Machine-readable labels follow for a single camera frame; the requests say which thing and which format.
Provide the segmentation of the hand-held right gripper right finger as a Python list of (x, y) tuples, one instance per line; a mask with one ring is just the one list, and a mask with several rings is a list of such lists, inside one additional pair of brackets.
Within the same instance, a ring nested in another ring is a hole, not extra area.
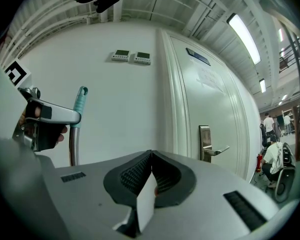
[(269, 222), (279, 208), (268, 195), (218, 165), (169, 152), (164, 155), (191, 168), (196, 186), (180, 205), (155, 211), (151, 219), (151, 239), (269, 239), (265, 224), (251, 231), (224, 197), (237, 191)]

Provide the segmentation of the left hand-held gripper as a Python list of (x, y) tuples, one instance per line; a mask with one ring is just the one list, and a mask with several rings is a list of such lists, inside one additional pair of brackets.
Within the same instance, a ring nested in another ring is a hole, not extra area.
[(16, 66), (5, 72), (0, 66), (0, 143), (13, 138), (15, 128), (31, 119), (49, 124), (71, 125), (81, 121), (81, 114), (72, 109), (37, 99), (40, 92), (21, 93), (30, 88), (31, 73)]

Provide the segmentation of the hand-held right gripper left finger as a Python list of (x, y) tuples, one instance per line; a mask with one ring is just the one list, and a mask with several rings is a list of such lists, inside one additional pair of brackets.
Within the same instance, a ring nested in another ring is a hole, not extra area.
[(150, 150), (119, 158), (56, 168), (41, 155), (44, 181), (75, 240), (151, 240), (153, 187)]

